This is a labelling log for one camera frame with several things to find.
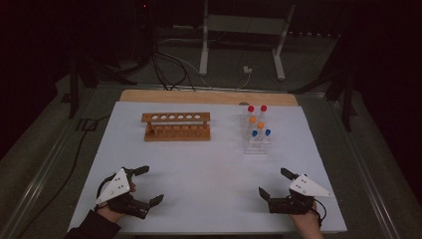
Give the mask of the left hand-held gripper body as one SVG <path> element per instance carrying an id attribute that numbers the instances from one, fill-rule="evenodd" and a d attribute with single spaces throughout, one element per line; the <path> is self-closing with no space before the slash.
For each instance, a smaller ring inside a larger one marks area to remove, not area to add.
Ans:
<path id="1" fill-rule="evenodd" d="M 133 169 L 122 167 L 106 178 L 99 186 L 96 209 L 107 204 L 114 212 L 144 219 L 149 211 L 149 204 L 136 200 L 131 195 Z"/>

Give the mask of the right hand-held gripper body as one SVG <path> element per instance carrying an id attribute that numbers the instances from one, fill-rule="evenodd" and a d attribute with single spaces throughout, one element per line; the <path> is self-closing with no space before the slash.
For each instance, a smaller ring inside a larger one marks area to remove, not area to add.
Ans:
<path id="1" fill-rule="evenodd" d="M 298 174 L 296 180 L 291 180 L 290 194 L 284 198 L 270 198 L 269 211 L 278 214 L 306 214 L 313 208 L 316 197 L 333 197 L 329 192 L 305 174 Z"/>

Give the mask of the clear plastic test tube rack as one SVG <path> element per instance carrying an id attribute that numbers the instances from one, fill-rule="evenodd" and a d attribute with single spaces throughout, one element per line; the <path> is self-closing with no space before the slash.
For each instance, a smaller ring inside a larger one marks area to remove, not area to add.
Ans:
<path id="1" fill-rule="evenodd" d="M 241 115 L 240 117 L 240 126 L 241 126 L 241 136 L 242 136 L 242 143 L 243 143 L 243 150 L 246 154 L 266 154 L 267 153 L 267 147 L 271 143 L 271 135 L 270 135 L 270 143 L 264 143 L 263 140 L 259 140 L 259 137 L 257 138 L 257 143 L 255 145 L 250 144 L 250 140 L 252 137 L 252 133 L 248 131 L 249 123 L 247 120 L 247 114 Z"/>

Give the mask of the wooden test tube rack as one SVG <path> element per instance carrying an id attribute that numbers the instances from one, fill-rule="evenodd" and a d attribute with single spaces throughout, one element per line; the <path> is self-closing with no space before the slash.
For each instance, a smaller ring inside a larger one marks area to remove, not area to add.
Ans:
<path id="1" fill-rule="evenodd" d="M 145 141 L 209 140 L 209 113 L 148 113 L 141 116 L 145 124 Z"/>

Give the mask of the person's left hand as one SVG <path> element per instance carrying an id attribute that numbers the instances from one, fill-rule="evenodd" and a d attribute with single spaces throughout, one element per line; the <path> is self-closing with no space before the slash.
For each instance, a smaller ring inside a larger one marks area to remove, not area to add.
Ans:
<path id="1" fill-rule="evenodd" d="M 110 210 L 107 204 L 100 206 L 97 209 L 97 214 L 112 223 L 117 223 L 122 217 L 124 217 L 123 213 Z"/>

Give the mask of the person's right hand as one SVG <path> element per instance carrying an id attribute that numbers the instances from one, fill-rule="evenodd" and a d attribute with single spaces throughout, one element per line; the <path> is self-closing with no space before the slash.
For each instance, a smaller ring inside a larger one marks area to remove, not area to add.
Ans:
<path id="1" fill-rule="evenodd" d="M 315 204 L 306 214 L 290 214 L 289 217 L 303 239 L 323 239 L 318 223 L 317 206 Z"/>

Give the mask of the white table mat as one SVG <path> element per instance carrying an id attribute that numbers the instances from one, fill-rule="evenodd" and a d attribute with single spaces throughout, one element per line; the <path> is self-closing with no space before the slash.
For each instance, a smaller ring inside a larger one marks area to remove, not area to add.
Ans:
<path id="1" fill-rule="evenodd" d="M 144 113 L 207 112 L 207 141 L 147 142 Z M 259 191 L 274 197 L 289 193 L 286 168 L 306 174 L 325 189 L 331 185 L 307 118 L 300 107 L 271 107 L 266 113 L 271 131 L 264 154 L 243 151 L 240 106 L 188 104 L 115 104 L 104 137 L 71 220 L 78 226 L 95 205 L 100 183 L 125 166 L 149 166 L 135 179 L 134 198 L 162 202 L 145 219 L 125 217 L 121 230 L 129 234 L 272 234 L 294 231 L 290 218 L 272 214 Z"/>

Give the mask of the wooden table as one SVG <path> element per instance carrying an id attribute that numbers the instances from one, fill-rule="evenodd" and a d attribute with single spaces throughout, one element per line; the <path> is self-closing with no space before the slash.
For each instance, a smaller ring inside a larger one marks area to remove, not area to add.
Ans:
<path id="1" fill-rule="evenodd" d="M 298 101 L 290 94 L 243 93 L 243 92 L 193 92 L 159 90 L 124 90 L 121 102 L 137 103 L 177 103 L 208 105 L 249 105 L 296 107 Z"/>

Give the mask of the white metal stand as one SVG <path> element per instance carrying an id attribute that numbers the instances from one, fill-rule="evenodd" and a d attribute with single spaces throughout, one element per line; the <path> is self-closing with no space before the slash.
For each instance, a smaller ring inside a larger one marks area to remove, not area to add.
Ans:
<path id="1" fill-rule="evenodd" d="M 208 34 L 210 31 L 223 33 L 264 34 L 279 37 L 278 45 L 272 50 L 272 58 L 276 76 L 279 81 L 286 78 L 281 53 L 287 39 L 290 24 L 295 12 L 295 5 L 290 5 L 282 18 L 246 17 L 231 15 L 216 15 L 209 13 L 209 0 L 203 1 L 202 49 L 199 63 L 199 75 L 206 76 L 208 68 Z"/>

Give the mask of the black power strip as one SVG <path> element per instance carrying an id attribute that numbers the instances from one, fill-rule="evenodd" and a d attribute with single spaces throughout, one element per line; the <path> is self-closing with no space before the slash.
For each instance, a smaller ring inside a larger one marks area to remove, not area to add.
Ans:
<path id="1" fill-rule="evenodd" d="M 294 37 L 312 37 L 312 38 L 327 38 L 327 39 L 337 39 L 340 34 L 331 34 L 331 33 L 316 33 L 316 32 L 302 32 L 302 31 L 288 31 L 289 35 Z"/>

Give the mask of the black floor bracket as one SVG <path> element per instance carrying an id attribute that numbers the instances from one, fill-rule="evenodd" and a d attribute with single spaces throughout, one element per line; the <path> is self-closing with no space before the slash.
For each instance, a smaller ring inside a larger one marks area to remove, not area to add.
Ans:
<path id="1" fill-rule="evenodd" d="M 99 125 L 97 119 L 80 119 L 76 131 L 95 131 Z"/>

